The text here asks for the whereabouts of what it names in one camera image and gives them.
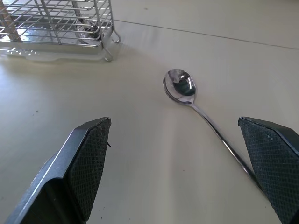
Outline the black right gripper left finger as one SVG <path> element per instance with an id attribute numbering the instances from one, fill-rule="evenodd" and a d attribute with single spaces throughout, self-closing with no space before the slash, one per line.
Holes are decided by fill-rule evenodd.
<path id="1" fill-rule="evenodd" d="M 7 224 L 85 224 L 100 185 L 111 119 L 72 130 L 39 170 L 5 221 Z"/>

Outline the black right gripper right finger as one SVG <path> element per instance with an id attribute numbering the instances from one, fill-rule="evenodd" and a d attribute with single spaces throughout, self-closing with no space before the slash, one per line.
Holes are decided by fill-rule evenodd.
<path id="1" fill-rule="evenodd" d="M 299 222 L 299 135 L 291 128 L 249 117 L 238 126 L 263 192 L 283 224 Z"/>

